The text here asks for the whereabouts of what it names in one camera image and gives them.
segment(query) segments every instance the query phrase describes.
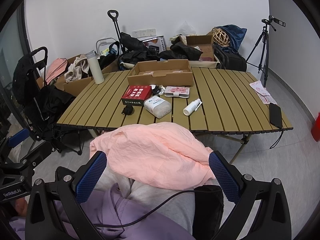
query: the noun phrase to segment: white thermos bottle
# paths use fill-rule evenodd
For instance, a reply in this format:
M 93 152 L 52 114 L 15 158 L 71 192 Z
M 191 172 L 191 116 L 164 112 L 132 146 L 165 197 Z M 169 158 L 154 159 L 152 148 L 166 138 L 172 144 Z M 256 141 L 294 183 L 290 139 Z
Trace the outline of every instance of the white thermos bottle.
M 92 50 L 85 54 L 87 61 L 94 79 L 94 82 L 99 85 L 104 82 L 104 78 L 100 69 L 100 65 L 95 52 Z
M 197 100 L 191 102 L 185 109 L 183 109 L 183 113 L 185 115 L 191 115 L 193 111 L 197 111 L 199 106 L 201 106 L 202 102 L 198 98 Z

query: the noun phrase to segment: paper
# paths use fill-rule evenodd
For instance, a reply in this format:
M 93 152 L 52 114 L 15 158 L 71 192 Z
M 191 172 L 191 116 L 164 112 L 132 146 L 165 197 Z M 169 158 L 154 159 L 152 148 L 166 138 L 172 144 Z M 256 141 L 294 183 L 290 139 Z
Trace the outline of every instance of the paper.
M 270 96 L 263 96 L 260 93 L 258 93 L 257 91 L 256 91 L 256 93 L 265 105 L 268 105 L 270 103 L 277 105 L 277 102 L 275 101 L 275 99 L 271 95 Z
M 250 87 L 263 96 L 270 96 L 270 93 L 262 86 L 260 80 L 250 83 Z

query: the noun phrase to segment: table leg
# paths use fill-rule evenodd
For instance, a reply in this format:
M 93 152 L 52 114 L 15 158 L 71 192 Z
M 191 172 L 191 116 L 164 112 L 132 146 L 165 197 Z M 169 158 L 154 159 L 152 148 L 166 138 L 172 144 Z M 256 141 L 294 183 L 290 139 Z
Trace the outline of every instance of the table leg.
M 243 143 L 244 142 L 244 139 L 238 139 L 238 138 L 234 138 L 234 137 L 231 137 L 231 136 L 228 136 L 228 135 L 224 135 L 224 134 L 217 134 L 217 136 L 221 137 L 221 138 L 225 138 L 225 139 L 228 139 L 228 140 L 231 140 L 231 141 L 235 141 L 235 142 L 239 142 L 239 143 Z
M 99 136 L 99 132 L 97 130 L 93 130 L 93 129 L 88 129 L 89 133 L 91 134 L 91 136 L 93 138 L 96 138 Z
M 242 151 L 242 149 L 244 148 L 244 146 L 249 142 L 249 139 L 251 137 L 251 134 L 248 135 L 244 135 L 242 141 L 242 145 L 240 146 L 239 150 L 237 151 L 237 153 L 235 154 L 235 156 L 233 156 L 232 160 L 229 162 L 229 164 L 232 164 L 234 162 L 234 160 L 238 157 L 238 155 L 240 154 L 240 152 Z

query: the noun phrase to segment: beige cloth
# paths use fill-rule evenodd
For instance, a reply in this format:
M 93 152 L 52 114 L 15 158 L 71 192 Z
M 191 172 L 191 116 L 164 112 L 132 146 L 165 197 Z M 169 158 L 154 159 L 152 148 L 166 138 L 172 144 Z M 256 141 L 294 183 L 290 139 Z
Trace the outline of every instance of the beige cloth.
M 82 77 L 83 73 L 88 73 L 89 71 L 89 64 L 85 54 L 81 54 L 80 57 L 76 57 L 74 63 L 72 63 L 69 68 L 68 72 L 65 73 L 64 77 L 66 82 L 71 82 L 74 80 L 79 80 Z

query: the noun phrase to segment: cardboard box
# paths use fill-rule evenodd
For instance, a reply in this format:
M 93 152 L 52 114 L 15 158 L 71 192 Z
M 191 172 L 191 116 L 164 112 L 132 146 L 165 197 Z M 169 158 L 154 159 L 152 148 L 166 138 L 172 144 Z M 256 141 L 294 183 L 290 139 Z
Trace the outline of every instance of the cardboard box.
M 121 100 L 127 106 L 143 106 L 144 101 L 151 96 L 151 86 L 129 86 Z
M 138 62 L 128 74 L 132 86 L 192 86 L 193 73 L 187 59 Z
M 81 93 L 81 91 L 84 90 L 87 85 L 89 85 L 92 79 L 92 77 L 88 77 L 64 83 L 64 91 L 77 97 Z
M 221 68 L 220 60 L 214 55 L 214 61 L 189 61 L 190 67 Z
M 163 36 L 157 36 L 155 38 L 146 39 L 146 40 L 143 40 L 142 42 L 147 48 L 154 50 L 156 53 L 160 53 L 166 50 Z
M 199 47 L 203 52 L 200 56 L 200 61 L 215 61 L 212 43 L 212 35 L 187 36 L 187 45 L 194 48 Z
M 73 57 L 71 59 L 68 59 L 68 62 L 74 62 L 74 60 L 76 59 L 76 57 Z M 109 66 L 105 67 L 103 70 L 102 70 L 102 74 L 106 74 L 106 73 L 111 73 L 111 72 L 116 72 L 118 71 L 118 65 L 117 65 L 117 60 L 115 60 L 114 62 L 112 62 Z M 66 82 L 66 79 L 64 77 L 64 74 L 62 76 L 60 76 L 58 79 L 57 79 L 57 82 L 54 84 L 55 87 L 57 89 L 60 89 L 62 91 L 65 91 L 75 97 L 77 97 L 81 92 L 82 90 L 84 90 L 84 88 L 89 85 L 89 83 L 93 80 L 92 77 L 88 77 L 88 78 L 82 78 L 82 79 L 79 79 L 79 80 L 74 80 L 74 81 L 71 81 L 71 82 Z M 40 77 L 36 80 L 39 88 L 42 88 L 43 87 L 43 78 Z

